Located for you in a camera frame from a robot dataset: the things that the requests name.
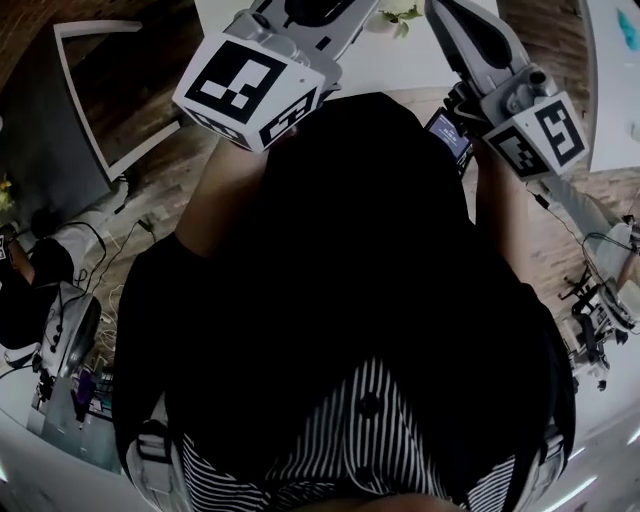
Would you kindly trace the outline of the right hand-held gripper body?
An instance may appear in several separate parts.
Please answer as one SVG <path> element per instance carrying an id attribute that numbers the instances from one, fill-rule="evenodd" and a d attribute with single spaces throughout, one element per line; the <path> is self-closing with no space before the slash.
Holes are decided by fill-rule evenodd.
<path id="1" fill-rule="evenodd" d="M 456 127 L 483 140 L 521 179 L 561 175 L 588 152 L 569 95 L 529 57 L 511 27 L 499 17 L 512 59 L 493 67 L 454 17 L 452 7 L 473 1 L 428 1 L 425 16 L 459 82 L 444 100 Z"/>

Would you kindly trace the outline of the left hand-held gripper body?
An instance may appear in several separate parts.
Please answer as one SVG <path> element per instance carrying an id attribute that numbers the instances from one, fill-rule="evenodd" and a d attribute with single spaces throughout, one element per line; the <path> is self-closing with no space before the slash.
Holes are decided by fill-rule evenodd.
<path id="1" fill-rule="evenodd" d="M 376 8 L 351 1 L 339 14 L 287 13 L 285 1 L 255 1 L 204 38 L 173 100 L 197 124 L 261 153 L 340 90 L 338 60 Z"/>

